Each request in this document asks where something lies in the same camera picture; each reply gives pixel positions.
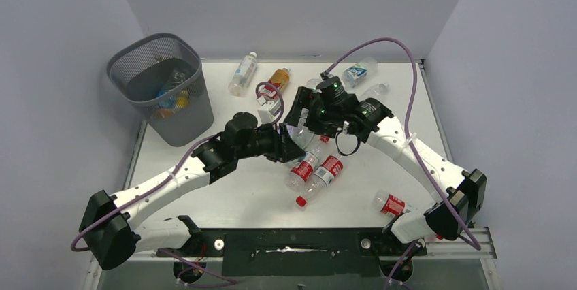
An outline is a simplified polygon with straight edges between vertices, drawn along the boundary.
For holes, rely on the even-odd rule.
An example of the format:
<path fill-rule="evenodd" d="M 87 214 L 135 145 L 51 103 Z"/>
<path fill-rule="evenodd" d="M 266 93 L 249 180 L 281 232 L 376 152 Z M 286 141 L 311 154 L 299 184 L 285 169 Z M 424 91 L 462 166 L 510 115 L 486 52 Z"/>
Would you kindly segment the orange juice bottle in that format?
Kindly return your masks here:
<path fill-rule="evenodd" d="M 175 108 L 159 108 L 153 114 L 153 118 L 156 120 L 166 119 L 173 116 L 177 112 Z"/>

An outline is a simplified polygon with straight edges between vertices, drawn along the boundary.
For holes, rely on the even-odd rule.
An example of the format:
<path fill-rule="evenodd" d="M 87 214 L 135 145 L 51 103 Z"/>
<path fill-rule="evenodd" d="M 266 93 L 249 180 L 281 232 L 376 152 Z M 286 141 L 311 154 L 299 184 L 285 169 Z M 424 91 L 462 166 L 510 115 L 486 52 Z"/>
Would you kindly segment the yellow honey pomelo bottle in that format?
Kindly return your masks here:
<path fill-rule="evenodd" d="M 183 90 L 178 93 L 175 100 L 174 110 L 182 110 L 189 105 L 188 91 Z"/>

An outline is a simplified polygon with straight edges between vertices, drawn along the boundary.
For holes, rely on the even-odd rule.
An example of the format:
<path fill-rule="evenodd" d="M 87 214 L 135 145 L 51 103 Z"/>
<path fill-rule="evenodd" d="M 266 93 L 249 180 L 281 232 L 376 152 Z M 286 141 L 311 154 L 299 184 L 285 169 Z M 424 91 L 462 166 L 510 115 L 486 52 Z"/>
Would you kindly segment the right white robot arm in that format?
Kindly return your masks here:
<path fill-rule="evenodd" d="M 403 213 L 382 236 L 388 252 L 401 253 L 411 241 L 427 236 L 456 240 L 480 211 L 487 185 L 478 169 L 467 171 L 437 154 L 410 133 L 379 97 L 359 99 L 347 93 L 338 77 L 316 89 L 300 86 L 284 123 L 303 118 L 312 133 L 336 138 L 353 135 L 389 156 L 418 180 L 434 200 L 430 208 Z"/>

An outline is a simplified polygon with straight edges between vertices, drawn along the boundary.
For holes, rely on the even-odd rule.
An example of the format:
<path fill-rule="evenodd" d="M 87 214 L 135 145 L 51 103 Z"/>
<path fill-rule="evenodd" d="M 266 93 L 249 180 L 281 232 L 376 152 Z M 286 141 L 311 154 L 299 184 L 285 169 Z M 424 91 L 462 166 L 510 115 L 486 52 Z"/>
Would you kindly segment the red label bottle front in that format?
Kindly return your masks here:
<path fill-rule="evenodd" d="M 375 194 L 371 205 L 375 211 L 391 218 L 414 211 L 413 206 L 383 190 Z"/>

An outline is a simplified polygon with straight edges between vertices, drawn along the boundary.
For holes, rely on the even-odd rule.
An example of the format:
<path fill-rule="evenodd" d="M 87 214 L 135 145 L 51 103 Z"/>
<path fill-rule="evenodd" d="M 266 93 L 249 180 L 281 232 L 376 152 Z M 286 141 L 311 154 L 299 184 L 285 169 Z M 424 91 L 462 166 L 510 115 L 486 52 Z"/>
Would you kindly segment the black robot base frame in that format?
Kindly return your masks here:
<path fill-rule="evenodd" d="M 203 229 L 162 254 L 216 259 L 230 277 L 377 277 L 380 265 L 408 250 L 381 227 L 336 229 Z"/>

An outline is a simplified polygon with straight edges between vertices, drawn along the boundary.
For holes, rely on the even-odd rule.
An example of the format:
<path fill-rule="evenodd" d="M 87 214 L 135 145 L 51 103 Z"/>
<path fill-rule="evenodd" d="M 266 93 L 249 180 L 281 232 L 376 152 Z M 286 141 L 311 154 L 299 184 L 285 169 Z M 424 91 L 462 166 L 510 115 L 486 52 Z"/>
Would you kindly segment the clear blue cap bottle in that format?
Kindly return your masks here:
<path fill-rule="evenodd" d="M 187 79 L 187 73 L 182 71 L 181 69 L 173 69 L 172 72 L 169 74 L 169 77 L 166 83 L 160 88 L 157 93 L 157 97 L 163 96 L 165 93 L 168 93 L 181 85 Z"/>

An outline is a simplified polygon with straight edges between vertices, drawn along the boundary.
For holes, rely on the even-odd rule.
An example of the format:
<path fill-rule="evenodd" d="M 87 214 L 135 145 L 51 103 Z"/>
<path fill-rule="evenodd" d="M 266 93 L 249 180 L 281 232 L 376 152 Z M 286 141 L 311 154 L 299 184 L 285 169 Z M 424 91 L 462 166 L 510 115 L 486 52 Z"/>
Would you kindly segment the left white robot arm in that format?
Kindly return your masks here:
<path fill-rule="evenodd" d="M 235 114 L 224 131 L 193 146 L 170 170 L 115 194 L 94 193 L 82 217 L 79 237 L 103 270 L 116 268 L 141 251 L 192 247 L 201 231 L 190 217 L 147 223 L 148 217 L 235 171 L 241 159 L 264 156 L 286 163 L 302 156 L 303 149 L 287 129 L 298 122 L 295 116 L 279 124 L 257 125 L 252 114 Z"/>

